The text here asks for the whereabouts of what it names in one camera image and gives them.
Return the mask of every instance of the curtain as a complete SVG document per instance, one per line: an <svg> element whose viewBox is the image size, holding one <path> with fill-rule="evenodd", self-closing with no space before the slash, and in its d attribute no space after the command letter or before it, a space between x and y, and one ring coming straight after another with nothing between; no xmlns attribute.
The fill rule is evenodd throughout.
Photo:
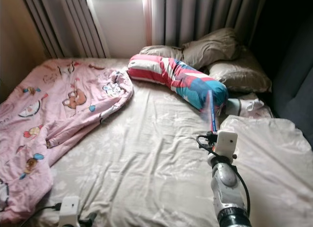
<svg viewBox="0 0 313 227"><path fill-rule="evenodd" d="M104 58L86 0L25 0L52 58Z"/></svg>
<svg viewBox="0 0 313 227"><path fill-rule="evenodd" d="M265 0L143 0L148 27L147 43L181 46L214 30L233 27L241 41L248 45L264 2Z"/></svg>

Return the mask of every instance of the cartoon print blanket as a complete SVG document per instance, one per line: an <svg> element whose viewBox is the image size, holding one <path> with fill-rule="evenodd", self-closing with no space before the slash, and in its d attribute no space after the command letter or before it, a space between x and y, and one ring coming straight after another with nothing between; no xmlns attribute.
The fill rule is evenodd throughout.
<svg viewBox="0 0 313 227"><path fill-rule="evenodd" d="M53 183L50 166L133 94L122 69L49 60L0 105L0 223L27 218Z"/></svg>

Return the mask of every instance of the brown pillow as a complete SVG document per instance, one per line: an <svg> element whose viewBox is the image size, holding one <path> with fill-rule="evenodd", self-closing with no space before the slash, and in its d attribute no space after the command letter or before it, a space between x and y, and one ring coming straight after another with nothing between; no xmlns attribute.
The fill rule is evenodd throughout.
<svg viewBox="0 0 313 227"><path fill-rule="evenodd" d="M147 54L161 57L171 57L182 61L182 50L178 47L155 45L144 47L139 54Z"/></svg>
<svg viewBox="0 0 313 227"><path fill-rule="evenodd" d="M215 62L205 68L204 73L222 82L231 91L271 92L271 80L245 46L238 59Z"/></svg>
<svg viewBox="0 0 313 227"><path fill-rule="evenodd" d="M198 41L183 44L184 62L195 69L218 60L233 60L240 54L240 45L232 28L211 32Z"/></svg>

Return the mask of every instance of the white bed sheet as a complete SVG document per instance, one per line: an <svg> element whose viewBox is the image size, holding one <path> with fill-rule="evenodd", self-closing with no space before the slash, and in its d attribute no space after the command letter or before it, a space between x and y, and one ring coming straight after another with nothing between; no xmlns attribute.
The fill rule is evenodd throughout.
<svg viewBox="0 0 313 227"><path fill-rule="evenodd" d="M252 226L313 226L313 153L294 124L229 116L221 127L238 133L234 164L250 192ZM206 131L178 95L134 81L130 102L51 168L54 186L38 207L78 195L82 218L98 213L95 227L217 227L212 169L195 140ZM57 222L58 212L45 210L31 223Z"/></svg>

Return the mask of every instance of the colorful bolster pillow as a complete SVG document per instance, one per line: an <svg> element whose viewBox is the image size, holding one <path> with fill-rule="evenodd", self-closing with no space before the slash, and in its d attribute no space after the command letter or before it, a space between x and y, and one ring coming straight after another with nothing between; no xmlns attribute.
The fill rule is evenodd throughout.
<svg viewBox="0 0 313 227"><path fill-rule="evenodd" d="M217 109L228 99L224 84L174 58L137 54L130 59L128 74L132 79L166 85L198 110L205 107L209 90Z"/></svg>

